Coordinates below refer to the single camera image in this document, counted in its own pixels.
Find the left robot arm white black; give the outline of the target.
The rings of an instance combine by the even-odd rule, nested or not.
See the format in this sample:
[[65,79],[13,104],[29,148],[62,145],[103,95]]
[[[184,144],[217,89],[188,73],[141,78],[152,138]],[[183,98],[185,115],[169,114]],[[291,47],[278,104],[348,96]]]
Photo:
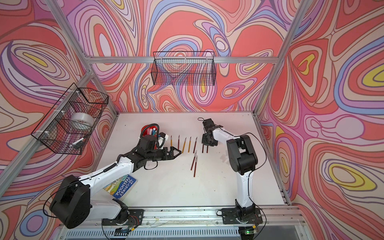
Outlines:
[[122,201],[97,201],[92,197],[119,178],[143,168],[148,161],[174,160],[182,154],[175,147],[160,147],[158,142],[157,137],[145,135],[131,151],[119,155],[112,164],[81,177],[66,177],[53,194],[49,210],[68,229],[73,229],[84,221],[99,219],[124,225],[129,221],[130,213]]

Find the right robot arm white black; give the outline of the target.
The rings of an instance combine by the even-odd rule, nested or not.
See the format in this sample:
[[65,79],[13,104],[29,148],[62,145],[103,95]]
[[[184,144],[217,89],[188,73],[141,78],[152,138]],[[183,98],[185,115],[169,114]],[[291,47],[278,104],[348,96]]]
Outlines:
[[236,214],[245,218],[256,213],[256,204],[253,202],[250,188],[253,173],[258,164],[258,157],[252,141],[248,135],[235,135],[216,125],[211,119],[203,121],[204,134],[202,144],[215,147],[218,143],[227,146],[229,163],[237,174],[237,198],[235,199]]

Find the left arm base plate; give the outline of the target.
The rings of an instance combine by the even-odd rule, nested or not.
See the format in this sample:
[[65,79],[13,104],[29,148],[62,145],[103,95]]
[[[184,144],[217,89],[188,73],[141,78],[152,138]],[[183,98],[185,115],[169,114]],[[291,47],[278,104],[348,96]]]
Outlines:
[[114,219],[102,219],[103,226],[137,227],[143,222],[144,209],[122,210]]

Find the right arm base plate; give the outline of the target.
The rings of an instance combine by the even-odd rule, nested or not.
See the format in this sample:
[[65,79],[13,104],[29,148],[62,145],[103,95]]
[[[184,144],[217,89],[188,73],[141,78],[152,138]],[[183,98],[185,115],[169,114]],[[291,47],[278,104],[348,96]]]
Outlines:
[[223,208],[220,212],[225,225],[253,224],[257,226],[264,222],[259,208],[247,210],[244,213],[237,208]]

